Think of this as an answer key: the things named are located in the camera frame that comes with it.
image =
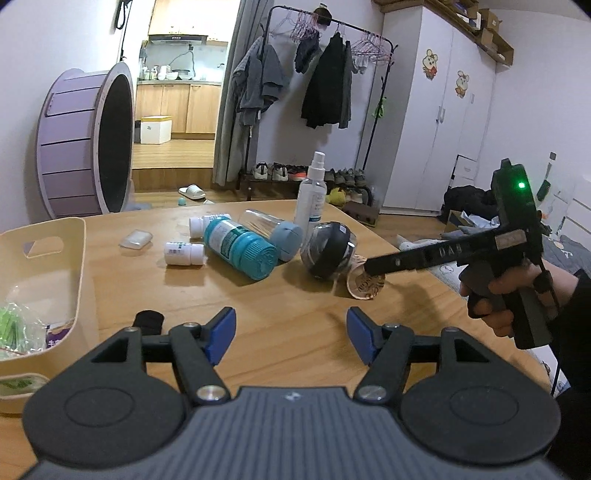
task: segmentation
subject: cartoon sticker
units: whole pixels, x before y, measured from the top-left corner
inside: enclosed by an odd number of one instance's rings
[[[423,71],[429,80],[433,80],[437,75],[437,59],[432,50],[427,50],[427,56],[423,58]]]
[[[466,92],[468,91],[468,81],[470,80],[470,76],[466,75],[463,71],[459,71],[457,73],[458,79],[456,80],[456,93],[458,97],[464,98],[466,96]]]

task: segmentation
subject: gray jacket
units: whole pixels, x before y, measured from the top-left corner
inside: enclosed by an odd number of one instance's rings
[[[260,114],[279,100],[289,85],[275,49],[266,44],[261,60],[262,39],[257,39],[253,47],[232,74],[240,98],[238,112],[242,112],[241,124],[244,126],[256,125]]]

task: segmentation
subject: purple wooden wheel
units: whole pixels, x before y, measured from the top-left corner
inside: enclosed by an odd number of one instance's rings
[[[71,69],[52,85],[37,130],[37,175],[52,218],[120,212],[129,195],[133,99],[128,66]]]

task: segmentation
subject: human hand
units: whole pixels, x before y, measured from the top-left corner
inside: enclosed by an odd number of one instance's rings
[[[572,297],[579,279],[546,261],[544,261],[544,266],[552,275],[554,291],[558,297],[558,302],[560,303],[560,306],[564,306]],[[540,273],[541,268],[534,264],[513,267],[508,269],[499,278],[489,283],[488,289],[493,294],[504,295],[521,287],[533,287],[534,280],[540,275]],[[462,284],[460,287],[460,295],[467,297],[470,293],[470,289]],[[538,294],[538,298],[540,299],[540,302],[542,302],[542,305],[547,308],[548,316],[550,318],[556,316],[556,307],[551,293],[546,292],[544,294]],[[474,313],[485,316],[482,320],[492,328],[496,336],[506,337],[513,335],[513,312],[510,310],[493,312],[490,301],[482,299],[474,307]]]

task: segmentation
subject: beige plastic basket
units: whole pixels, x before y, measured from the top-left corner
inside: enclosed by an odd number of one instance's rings
[[[74,320],[57,345],[0,361],[0,412],[20,413],[35,390],[99,341],[86,222],[64,218],[5,232],[0,235],[0,265],[1,302],[27,306],[45,324]]]

